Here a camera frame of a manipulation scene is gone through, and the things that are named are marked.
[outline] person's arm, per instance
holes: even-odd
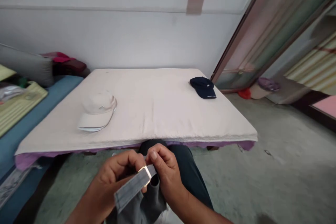
[[[231,221],[205,206],[184,187],[175,155],[166,147],[157,144],[150,148],[146,162],[155,166],[160,176],[160,188],[164,198],[185,224],[232,224]]]
[[[101,224],[115,207],[114,193],[132,178],[126,176],[145,165],[143,155],[134,150],[109,158],[92,180],[66,224]]]

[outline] concrete floor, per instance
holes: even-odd
[[[267,99],[227,97],[259,134],[249,152],[231,145],[192,149],[214,208],[234,223],[336,223],[336,135],[299,111]],[[63,223],[113,150],[73,154],[35,223]]]

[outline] gray fabric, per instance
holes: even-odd
[[[41,86],[50,87],[54,84],[53,61],[50,58],[0,44],[0,64]]]
[[[160,190],[159,176],[154,166],[151,166],[148,166],[148,170],[151,174],[154,170],[155,175],[147,186],[147,192],[145,194],[141,192],[149,179],[143,169],[116,192],[114,196],[116,208],[107,217],[107,224],[153,224],[166,209],[167,204]]]
[[[153,165],[147,166],[147,169],[151,177],[156,174]],[[142,169],[114,194],[115,207],[117,208],[118,214],[127,206],[133,197],[141,191],[148,181],[148,174],[145,169]]]

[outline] blue mattress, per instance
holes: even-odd
[[[15,168],[14,154],[20,142],[82,80],[82,77],[77,76],[57,76],[55,78],[55,84],[47,88],[48,95],[0,138],[0,183],[3,182]],[[28,174],[17,191],[0,210],[1,223],[12,223],[14,221],[21,208],[34,193],[40,179],[51,162],[52,158],[43,159],[43,163],[40,163],[42,169],[34,168]]]

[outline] gray pillow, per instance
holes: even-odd
[[[50,58],[0,44],[0,64],[41,86],[50,87],[54,84],[53,60]]]

